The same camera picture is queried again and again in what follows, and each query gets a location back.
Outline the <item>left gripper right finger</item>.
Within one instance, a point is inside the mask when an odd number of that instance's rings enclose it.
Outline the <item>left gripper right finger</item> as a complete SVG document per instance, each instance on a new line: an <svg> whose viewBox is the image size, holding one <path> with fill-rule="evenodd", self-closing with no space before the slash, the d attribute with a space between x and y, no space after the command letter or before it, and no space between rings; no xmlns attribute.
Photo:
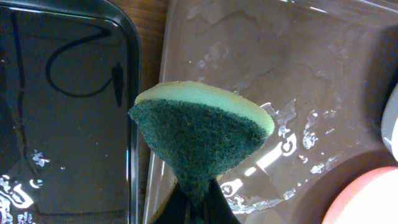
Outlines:
<svg viewBox="0 0 398 224"><path fill-rule="evenodd" d="M219 183L211 179L201 206L204 224L240 224L231 211Z"/></svg>

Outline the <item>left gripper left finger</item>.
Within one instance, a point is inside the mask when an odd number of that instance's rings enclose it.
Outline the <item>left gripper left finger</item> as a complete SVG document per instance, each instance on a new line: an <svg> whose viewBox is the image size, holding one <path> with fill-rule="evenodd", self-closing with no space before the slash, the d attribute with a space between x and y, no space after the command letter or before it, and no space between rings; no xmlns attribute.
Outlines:
<svg viewBox="0 0 398 224"><path fill-rule="evenodd" d="M152 217L152 224L189 224L191 204L177 182L168 199Z"/></svg>

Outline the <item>green scrubbing sponge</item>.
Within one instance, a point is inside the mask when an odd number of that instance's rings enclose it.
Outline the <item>green scrubbing sponge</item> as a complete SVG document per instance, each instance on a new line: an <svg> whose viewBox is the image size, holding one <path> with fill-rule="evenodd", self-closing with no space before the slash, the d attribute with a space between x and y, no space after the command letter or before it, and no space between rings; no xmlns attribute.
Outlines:
<svg viewBox="0 0 398 224"><path fill-rule="evenodd" d="M128 114L193 203L203 200L209 180L259 150L275 128L257 104L193 81L160 83L142 92Z"/></svg>

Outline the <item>white plate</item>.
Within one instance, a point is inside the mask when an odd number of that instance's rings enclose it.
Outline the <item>white plate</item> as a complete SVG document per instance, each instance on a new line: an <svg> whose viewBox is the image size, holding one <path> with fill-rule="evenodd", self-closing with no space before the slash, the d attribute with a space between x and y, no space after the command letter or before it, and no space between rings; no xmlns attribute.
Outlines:
<svg viewBox="0 0 398 224"><path fill-rule="evenodd" d="M397 224L397 167L371 170L330 205L323 224Z"/></svg>

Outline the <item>pale blue plate top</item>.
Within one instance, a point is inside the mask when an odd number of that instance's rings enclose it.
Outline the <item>pale blue plate top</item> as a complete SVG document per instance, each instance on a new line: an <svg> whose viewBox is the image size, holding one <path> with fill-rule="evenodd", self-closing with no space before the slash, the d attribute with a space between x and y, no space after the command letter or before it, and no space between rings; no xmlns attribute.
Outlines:
<svg viewBox="0 0 398 224"><path fill-rule="evenodd" d="M382 115L381 136L383 143L397 160L397 85L391 92Z"/></svg>

